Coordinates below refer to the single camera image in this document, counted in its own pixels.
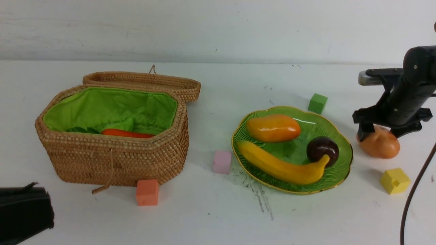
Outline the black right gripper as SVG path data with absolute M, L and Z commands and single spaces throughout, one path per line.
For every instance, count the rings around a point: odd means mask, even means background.
M 355 124 L 359 124 L 357 138 L 362 142 L 375 132 L 373 124 L 389 127 L 391 133 L 396 138 L 400 138 L 412 132 L 419 132 L 422 129 L 421 122 L 429 121 L 433 118 L 433 114 L 429 108 L 402 111 L 373 105 L 354 111 L 352 118 Z

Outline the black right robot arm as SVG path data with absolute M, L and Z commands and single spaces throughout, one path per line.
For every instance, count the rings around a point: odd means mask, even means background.
M 361 71 L 362 86 L 384 87 L 384 93 L 371 107 L 354 111 L 352 117 L 358 128 L 358 141 L 375 132 L 375 125 L 390 128 L 396 137 L 422 129 L 421 122 L 432 118 L 431 110 L 423 104 L 435 97 L 436 47 L 418 46 L 409 49 L 402 68 L 368 69 Z

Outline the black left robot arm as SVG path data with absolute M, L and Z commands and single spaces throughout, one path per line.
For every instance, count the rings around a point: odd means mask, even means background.
M 48 191 L 32 182 L 0 189 L 0 243 L 17 245 L 53 229 L 55 214 Z

